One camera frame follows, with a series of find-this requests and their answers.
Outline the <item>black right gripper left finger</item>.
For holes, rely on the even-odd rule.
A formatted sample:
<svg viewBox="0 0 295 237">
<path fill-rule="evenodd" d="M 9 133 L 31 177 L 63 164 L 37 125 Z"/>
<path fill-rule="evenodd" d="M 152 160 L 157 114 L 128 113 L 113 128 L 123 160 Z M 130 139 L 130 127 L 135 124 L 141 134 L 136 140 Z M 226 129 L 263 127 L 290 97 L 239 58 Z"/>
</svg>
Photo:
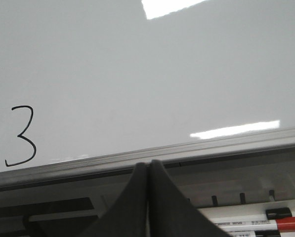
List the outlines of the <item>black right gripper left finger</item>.
<svg viewBox="0 0 295 237">
<path fill-rule="evenodd" d="M 147 218 L 147 166 L 135 165 L 132 176 L 109 210 L 84 230 L 82 237 L 144 237 Z"/>
</svg>

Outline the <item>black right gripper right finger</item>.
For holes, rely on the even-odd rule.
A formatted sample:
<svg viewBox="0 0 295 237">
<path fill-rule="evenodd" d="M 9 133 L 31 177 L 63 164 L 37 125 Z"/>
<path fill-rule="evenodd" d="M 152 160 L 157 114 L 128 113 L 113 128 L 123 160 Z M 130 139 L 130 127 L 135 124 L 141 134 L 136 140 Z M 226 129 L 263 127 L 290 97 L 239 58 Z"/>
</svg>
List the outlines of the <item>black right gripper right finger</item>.
<svg viewBox="0 0 295 237">
<path fill-rule="evenodd" d="M 152 237 L 228 237 L 182 194 L 163 164 L 153 160 L 148 180 L 149 223 Z"/>
</svg>

